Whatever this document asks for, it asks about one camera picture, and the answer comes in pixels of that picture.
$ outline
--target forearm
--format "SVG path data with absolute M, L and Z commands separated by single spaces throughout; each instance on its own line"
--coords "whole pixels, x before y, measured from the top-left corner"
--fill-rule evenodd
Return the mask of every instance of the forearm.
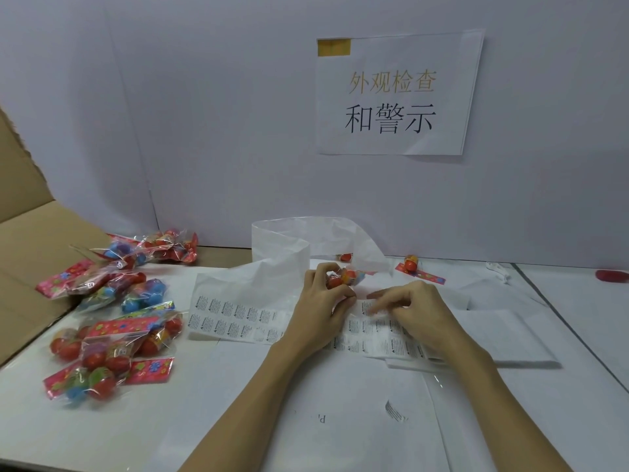
M 302 359 L 282 341 L 273 345 L 254 377 L 179 471 L 258 470 L 286 389 Z
M 467 393 L 498 471 L 570 471 L 511 394 L 491 356 L 465 336 L 450 348 L 447 361 Z

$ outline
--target yellow tape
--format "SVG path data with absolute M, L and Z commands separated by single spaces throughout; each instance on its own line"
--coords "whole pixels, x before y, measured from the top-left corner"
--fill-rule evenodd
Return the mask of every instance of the yellow tape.
M 319 56 L 349 56 L 352 50 L 350 38 L 317 39 Z

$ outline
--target person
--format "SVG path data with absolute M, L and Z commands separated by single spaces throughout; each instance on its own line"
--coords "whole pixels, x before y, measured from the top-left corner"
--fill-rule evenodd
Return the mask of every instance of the person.
M 356 302 L 356 293 L 347 285 L 326 288 L 326 273 L 338 269 L 336 263 L 323 263 L 306 272 L 284 336 L 271 346 L 253 378 L 180 472 L 255 472 L 260 468 L 291 378 L 306 358 L 339 333 Z M 434 285 L 415 281 L 367 298 L 376 299 L 371 313 L 387 309 L 456 372 L 499 472 L 571 470 L 511 394 L 491 356 L 459 325 Z

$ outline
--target white table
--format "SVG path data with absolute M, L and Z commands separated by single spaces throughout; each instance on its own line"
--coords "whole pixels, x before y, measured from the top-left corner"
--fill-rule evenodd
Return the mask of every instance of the white table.
M 161 269 L 159 276 L 170 283 L 171 298 L 180 308 L 189 304 L 196 273 L 207 270 L 150 268 Z M 535 292 L 507 268 L 512 285 L 500 284 L 482 262 L 423 262 L 423 269 L 447 279 L 446 286 L 469 293 L 471 308 L 515 310 L 563 364 L 562 370 L 501 374 L 574 470 L 625 471 L 629 395 L 550 309 L 531 299 Z M 409 279 L 396 272 L 391 283 Z M 102 410 L 69 410 L 45 398 L 41 380 L 59 368 L 47 350 L 54 330 L 78 321 L 76 315 L 64 318 L 0 372 L 0 459 L 81 472 L 140 471 L 177 421 L 178 404 L 186 400 L 181 391 L 193 381 L 202 386 L 203 380 L 211 380 L 199 379 L 195 368 L 212 357 L 214 342 L 178 339 L 175 369 L 167 384 L 130 388 L 127 396 L 104 404 Z M 453 472 L 493 470 L 456 378 L 442 374 L 427 380 Z
M 629 389 L 629 285 L 600 281 L 588 268 L 518 267 Z

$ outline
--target brown cardboard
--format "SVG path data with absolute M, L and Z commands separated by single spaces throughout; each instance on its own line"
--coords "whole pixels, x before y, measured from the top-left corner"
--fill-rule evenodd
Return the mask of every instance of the brown cardboard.
M 83 256 L 69 246 L 106 248 L 109 237 L 52 198 L 42 173 L 0 109 L 0 365 L 72 308 L 35 286 Z M 251 262 L 251 250 L 199 247 L 197 266 Z

